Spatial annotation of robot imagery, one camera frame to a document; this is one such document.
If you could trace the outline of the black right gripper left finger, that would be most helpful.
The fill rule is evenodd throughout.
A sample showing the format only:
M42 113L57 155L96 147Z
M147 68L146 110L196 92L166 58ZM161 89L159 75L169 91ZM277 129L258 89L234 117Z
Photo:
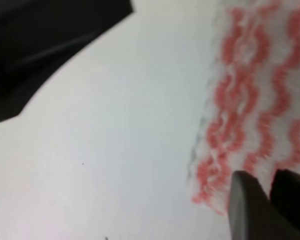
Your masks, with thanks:
M259 181L245 171L232 175L228 220L233 240L300 240L300 225L281 215Z

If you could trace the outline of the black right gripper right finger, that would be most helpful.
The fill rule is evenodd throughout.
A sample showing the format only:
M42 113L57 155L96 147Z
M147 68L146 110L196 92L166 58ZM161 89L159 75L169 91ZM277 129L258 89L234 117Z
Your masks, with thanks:
M287 169L277 170L270 202L293 225L300 225L300 175Z

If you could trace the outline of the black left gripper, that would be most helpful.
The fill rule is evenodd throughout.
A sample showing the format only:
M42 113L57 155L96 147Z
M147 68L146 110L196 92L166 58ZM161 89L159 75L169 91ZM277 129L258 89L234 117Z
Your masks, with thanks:
M129 0L0 0L0 122L42 84L133 12Z

